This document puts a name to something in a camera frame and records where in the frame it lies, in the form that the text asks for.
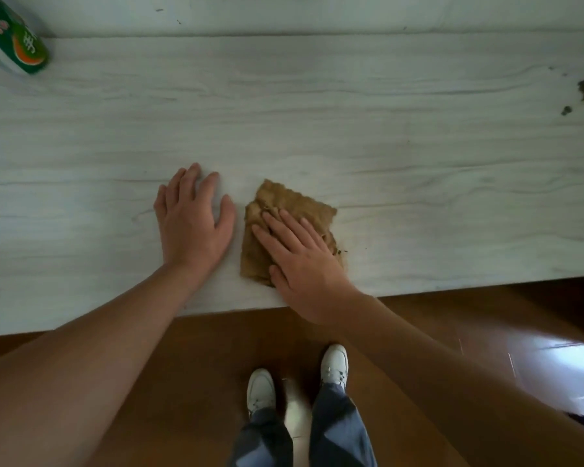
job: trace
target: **finger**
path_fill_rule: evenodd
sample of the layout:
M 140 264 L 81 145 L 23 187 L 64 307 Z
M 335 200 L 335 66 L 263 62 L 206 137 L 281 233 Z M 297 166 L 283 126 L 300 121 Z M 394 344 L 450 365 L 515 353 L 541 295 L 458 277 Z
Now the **finger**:
M 169 181 L 169 185 L 167 185 L 167 210 L 177 205 L 177 202 L 179 201 L 179 181 L 182 179 L 185 173 L 186 169 L 179 169 L 176 174 L 173 175 L 173 178 Z
M 154 211 L 156 212 L 156 219 L 158 224 L 162 222 L 164 217 L 167 215 L 167 198 L 165 193 L 167 188 L 164 185 L 158 187 L 158 196 L 156 196 L 156 201 L 154 202 Z
M 251 231 L 253 231 L 257 241 L 264 246 L 264 249 L 266 249 L 277 264 L 281 265 L 290 255 L 290 251 L 283 244 L 268 234 L 264 229 L 257 226 L 257 224 L 251 226 Z
M 217 183 L 218 172 L 212 172 L 201 182 L 199 190 L 197 191 L 197 200 L 206 203 L 212 203 L 212 198 L 214 198 L 214 192 L 216 191 Z
M 313 238 L 314 242 L 318 245 L 318 248 L 320 248 L 323 251 L 331 252 L 327 247 L 327 243 L 324 242 L 322 236 L 318 234 L 318 231 L 316 231 L 316 229 L 311 225 L 307 218 L 301 218 L 301 226 L 303 226 L 307 230 L 307 232 Z
M 236 222 L 236 205 L 229 195 L 223 195 L 220 201 L 220 215 L 218 216 L 217 232 L 224 241 L 225 247 L 232 241 L 234 224 Z
M 281 293 L 281 296 L 283 297 L 285 302 L 289 304 L 289 297 L 290 294 L 292 293 L 292 289 L 288 284 L 286 276 L 281 271 L 281 268 L 279 268 L 276 265 L 272 265 L 268 268 L 268 273 L 270 274 L 270 280 L 273 283 L 274 287 L 277 289 L 279 293 Z
M 300 252 L 303 250 L 303 244 L 298 240 L 292 229 L 288 228 L 281 221 L 275 219 L 275 217 L 267 211 L 262 213 L 262 217 L 268 227 L 273 230 L 277 237 L 279 237 L 279 241 L 281 241 L 288 249 L 292 252 Z
M 279 216 L 283 220 L 284 224 L 292 230 L 296 235 L 296 238 L 309 249 L 315 249 L 317 247 L 314 238 L 307 232 L 307 229 L 302 227 L 298 221 L 288 213 L 286 210 L 279 210 Z
M 188 200 L 195 199 L 195 183 L 201 174 L 201 166 L 192 164 L 179 182 L 179 196 Z

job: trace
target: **white wooden surface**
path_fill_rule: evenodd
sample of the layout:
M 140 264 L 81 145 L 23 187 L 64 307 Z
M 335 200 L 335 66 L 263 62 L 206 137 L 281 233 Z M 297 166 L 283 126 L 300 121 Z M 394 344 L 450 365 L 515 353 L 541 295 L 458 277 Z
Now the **white wooden surface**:
M 0 334 L 152 272 L 156 188 L 192 161 L 241 217 L 265 177 L 339 208 L 375 295 L 584 275 L 584 32 L 52 48 L 39 77 L 0 74 Z M 186 313 L 281 304 L 238 275 L 242 228 Z
M 584 29 L 584 0 L 7 0 L 50 37 Z

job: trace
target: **shoe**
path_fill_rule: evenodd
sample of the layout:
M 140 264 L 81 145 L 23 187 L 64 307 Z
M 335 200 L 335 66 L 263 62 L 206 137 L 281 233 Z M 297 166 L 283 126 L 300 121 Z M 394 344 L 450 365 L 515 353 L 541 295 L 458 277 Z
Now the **shoe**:
M 343 345 L 333 344 L 327 349 L 320 364 L 323 384 L 336 384 L 346 390 L 348 381 L 348 354 Z
M 275 408 L 276 397 L 274 394 L 274 382 L 269 371 L 257 369 L 251 374 L 247 387 L 247 408 L 249 417 L 262 408 Z

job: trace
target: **pant leg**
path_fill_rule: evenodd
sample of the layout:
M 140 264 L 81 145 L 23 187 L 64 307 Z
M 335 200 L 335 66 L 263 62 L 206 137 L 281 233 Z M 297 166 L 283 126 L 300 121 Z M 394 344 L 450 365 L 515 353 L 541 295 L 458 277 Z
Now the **pant leg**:
M 292 438 L 272 408 L 257 410 L 240 431 L 228 467 L 292 467 Z
M 344 389 L 324 384 L 314 403 L 310 437 L 311 467 L 375 467 L 364 422 Z

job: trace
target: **shoe lace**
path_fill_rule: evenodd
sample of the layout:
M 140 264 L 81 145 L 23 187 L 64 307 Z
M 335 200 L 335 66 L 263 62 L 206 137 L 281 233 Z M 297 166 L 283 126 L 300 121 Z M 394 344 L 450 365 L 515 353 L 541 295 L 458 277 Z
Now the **shoe lace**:
M 333 376 L 332 375 L 332 372 L 339 372 L 339 375 L 336 375 L 335 374 L 335 376 Z M 345 376 L 344 376 L 344 373 L 341 370 L 338 370 L 338 369 L 331 370 L 330 367 L 327 367 L 327 375 L 328 375 L 328 377 L 330 379 L 334 379 L 334 378 L 337 379 L 337 382 L 335 382 L 336 384 L 338 384 L 338 385 L 343 385 L 344 384 Z

